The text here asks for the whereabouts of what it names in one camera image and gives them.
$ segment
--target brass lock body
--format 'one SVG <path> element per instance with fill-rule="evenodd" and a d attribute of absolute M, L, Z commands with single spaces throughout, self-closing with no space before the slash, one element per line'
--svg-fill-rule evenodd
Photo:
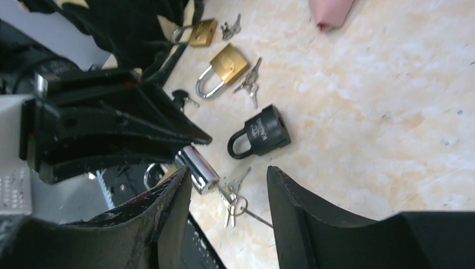
<path fill-rule="evenodd" d="M 170 41 L 173 44 L 189 44 L 191 47 L 208 47 L 215 36 L 218 21 L 215 19 L 204 20 L 193 26 L 183 26 L 173 31 Z M 188 41 L 180 41 L 186 29 L 192 29 Z"/>
<path fill-rule="evenodd" d="M 210 98 L 223 86 L 229 86 L 249 69 L 249 62 L 231 43 L 223 48 L 210 62 L 209 67 L 201 73 L 196 82 L 196 93 L 202 99 Z M 221 78 L 221 82 L 210 92 L 203 93 L 201 88 L 204 79 L 213 71 Z"/>

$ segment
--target key ring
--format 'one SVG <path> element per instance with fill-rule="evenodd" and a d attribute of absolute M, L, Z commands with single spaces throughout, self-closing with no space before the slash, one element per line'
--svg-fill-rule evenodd
<path fill-rule="evenodd" d="M 241 200 L 241 199 L 244 200 L 244 202 L 245 202 L 245 206 L 244 206 L 243 208 L 244 208 L 244 209 L 248 209 L 249 202 L 248 202 L 248 200 L 247 200 L 246 198 L 244 198 L 243 196 L 236 196 L 236 199 L 234 199 L 234 202 L 232 203 L 233 206 L 235 206 L 235 208 L 237 208 L 238 202 L 239 202 L 239 200 Z M 244 213 L 245 213 L 244 210 L 241 210 L 241 212 L 239 212 L 239 213 L 237 213 L 237 214 L 233 211 L 233 212 L 230 212 L 230 215 L 233 216 L 233 217 L 239 217 L 239 216 L 241 216 L 241 215 L 244 214 Z"/>

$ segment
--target white label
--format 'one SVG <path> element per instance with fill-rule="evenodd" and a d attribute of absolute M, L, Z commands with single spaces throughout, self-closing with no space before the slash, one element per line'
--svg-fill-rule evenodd
<path fill-rule="evenodd" d="M 267 140 L 267 132 L 264 129 L 264 125 L 262 124 L 262 119 L 258 118 L 256 121 L 257 124 L 251 124 L 251 133 L 254 138 L 257 138 L 260 136 L 260 139 L 262 141 Z"/>

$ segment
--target beige marble surface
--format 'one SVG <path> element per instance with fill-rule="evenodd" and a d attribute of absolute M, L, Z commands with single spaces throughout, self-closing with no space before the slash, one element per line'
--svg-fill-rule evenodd
<path fill-rule="evenodd" d="M 208 100 L 194 94 L 227 44 L 219 32 L 211 47 L 185 51 L 166 90 L 187 89 L 201 104 L 185 112 L 213 137 L 199 150 L 222 176 L 253 168 L 241 190 L 250 210 L 271 220 L 268 165 L 373 219 L 475 207 L 475 1 L 360 0 L 344 27 L 327 34 L 314 26 L 306 0 L 207 0 L 203 18 L 222 24 L 238 12 L 242 31 L 231 42 L 251 64 L 263 57 L 259 110 L 234 87 Z M 271 103 L 292 144 L 229 157 L 229 137 Z M 224 229 L 214 193 L 193 192 L 190 210 L 228 268 L 278 268 L 270 228 L 242 216 Z"/>

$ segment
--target screw hole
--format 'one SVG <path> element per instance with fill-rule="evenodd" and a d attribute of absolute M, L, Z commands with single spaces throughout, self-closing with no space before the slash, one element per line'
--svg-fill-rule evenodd
<path fill-rule="evenodd" d="M 129 121 L 124 117 L 124 116 L 118 116 L 116 119 L 115 119 L 115 123 L 118 125 L 118 126 L 121 126 L 121 127 L 125 127 L 129 124 Z"/>
<path fill-rule="evenodd" d="M 74 119 L 74 118 L 70 118 L 70 119 L 67 119 L 63 122 L 63 126 L 66 128 L 66 129 L 71 129 L 71 128 L 74 128 L 76 127 L 78 124 L 77 120 Z"/>

